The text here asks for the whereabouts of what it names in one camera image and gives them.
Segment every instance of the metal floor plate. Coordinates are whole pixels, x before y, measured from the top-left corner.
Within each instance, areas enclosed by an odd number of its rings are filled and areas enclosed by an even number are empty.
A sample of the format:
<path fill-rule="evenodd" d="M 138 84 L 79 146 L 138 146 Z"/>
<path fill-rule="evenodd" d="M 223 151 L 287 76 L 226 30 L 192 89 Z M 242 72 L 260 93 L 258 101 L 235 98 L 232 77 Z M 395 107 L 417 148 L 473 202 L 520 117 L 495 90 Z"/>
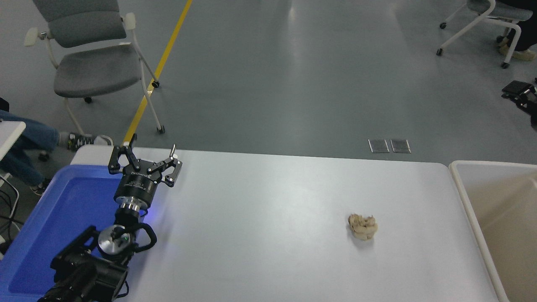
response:
<path fill-rule="evenodd" d="M 408 140 L 390 139 L 390 142 L 394 153 L 412 153 Z"/>
<path fill-rule="evenodd" d="M 386 140 L 368 140 L 371 153 L 390 153 Z"/>

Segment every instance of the white desk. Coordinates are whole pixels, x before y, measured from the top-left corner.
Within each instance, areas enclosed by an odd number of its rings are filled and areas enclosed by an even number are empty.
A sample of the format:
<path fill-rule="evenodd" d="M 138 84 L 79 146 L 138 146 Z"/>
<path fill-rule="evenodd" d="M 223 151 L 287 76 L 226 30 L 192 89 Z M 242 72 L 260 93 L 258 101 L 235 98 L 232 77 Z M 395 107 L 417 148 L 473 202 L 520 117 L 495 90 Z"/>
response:
<path fill-rule="evenodd" d="M 26 128 L 23 121 L 2 121 L 0 123 L 0 160 L 4 158 L 11 146 Z"/>
<path fill-rule="evenodd" d="M 110 152 L 83 147 L 72 163 Z M 158 242 L 130 262 L 125 301 L 497 300 L 441 164 L 177 154 L 178 182 L 159 186 L 145 220 Z M 375 216 L 373 240 L 351 235 L 352 213 Z"/>

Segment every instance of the sneaker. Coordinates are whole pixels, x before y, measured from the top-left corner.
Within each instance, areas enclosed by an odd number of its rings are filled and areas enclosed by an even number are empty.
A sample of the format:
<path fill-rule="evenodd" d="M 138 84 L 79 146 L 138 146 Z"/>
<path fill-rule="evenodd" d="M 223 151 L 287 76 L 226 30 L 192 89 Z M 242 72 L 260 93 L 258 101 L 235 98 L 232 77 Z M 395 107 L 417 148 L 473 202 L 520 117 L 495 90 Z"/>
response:
<path fill-rule="evenodd" d="M 40 183 L 40 184 L 38 184 L 36 186 L 31 186 L 30 188 L 32 189 L 34 194 L 36 194 L 37 196 L 41 196 L 41 195 L 43 195 L 43 193 L 47 189 L 48 184 L 50 183 L 50 180 L 51 179 L 49 179 L 49 178 L 45 178 L 45 180 L 42 183 Z"/>
<path fill-rule="evenodd" d="M 500 43 L 498 44 L 498 47 L 502 47 L 502 46 L 504 46 L 504 45 L 507 45 L 507 42 L 509 42 L 509 39 L 508 39 L 508 38 L 504 38 L 504 39 L 502 40 L 502 42 L 500 42 Z"/>
<path fill-rule="evenodd" d="M 504 46 L 500 47 L 498 51 L 503 55 L 507 55 L 507 52 L 509 51 L 509 46 L 505 44 Z M 529 49 L 526 49 L 525 51 L 522 51 L 522 52 L 517 52 L 517 51 L 513 52 L 513 58 L 522 60 L 522 61 L 533 61 L 535 60 L 536 57 L 537 57 L 537 53 L 530 51 Z"/>
<path fill-rule="evenodd" d="M 70 133 L 69 141 L 67 142 L 67 149 L 76 152 L 84 145 L 103 145 L 111 146 L 114 142 L 109 136 L 106 135 L 88 135 L 88 134 L 77 134 Z"/>

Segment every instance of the food item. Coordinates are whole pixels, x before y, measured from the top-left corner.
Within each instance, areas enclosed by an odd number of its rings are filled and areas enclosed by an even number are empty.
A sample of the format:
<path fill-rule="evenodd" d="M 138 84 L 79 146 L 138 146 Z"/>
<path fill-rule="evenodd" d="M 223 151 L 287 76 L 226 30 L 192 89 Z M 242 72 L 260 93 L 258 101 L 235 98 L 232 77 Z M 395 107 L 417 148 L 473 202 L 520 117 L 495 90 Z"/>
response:
<path fill-rule="evenodd" d="M 349 216 L 349 225 L 354 237 L 362 240 L 373 238 L 376 230 L 379 229 L 373 216 L 364 218 L 362 215 L 352 214 Z"/>

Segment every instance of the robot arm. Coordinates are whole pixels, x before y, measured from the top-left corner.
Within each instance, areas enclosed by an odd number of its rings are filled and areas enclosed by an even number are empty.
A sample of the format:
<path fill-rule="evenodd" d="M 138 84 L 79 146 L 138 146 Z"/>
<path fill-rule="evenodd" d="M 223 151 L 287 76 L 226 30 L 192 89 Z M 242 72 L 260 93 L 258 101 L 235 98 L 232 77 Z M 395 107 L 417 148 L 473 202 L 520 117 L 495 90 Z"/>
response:
<path fill-rule="evenodd" d="M 126 283 L 128 262 L 135 253 L 148 250 L 157 242 L 151 226 L 142 222 L 140 211 L 151 207 L 160 182 L 173 187 L 182 163 L 175 155 L 175 145 L 169 157 L 158 163 L 137 159 L 132 152 L 134 140 L 136 134 L 128 146 L 115 146 L 108 164 L 110 174 L 117 174 L 121 168 L 119 157 L 125 155 L 129 162 L 122 170 L 123 177 L 114 195 L 119 204 L 114 224 L 100 232 L 95 226 L 88 227 L 54 257 L 50 267 L 56 270 L 56 284 L 38 302 L 111 302 L 122 297 L 125 294 L 119 291 Z M 162 179 L 162 173 L 170 167 L 173 172 Z M 145 246 L 136 243 L 141 229 L 150 238 Z M 96 247 L 102 257 L 91 255 Z"/>

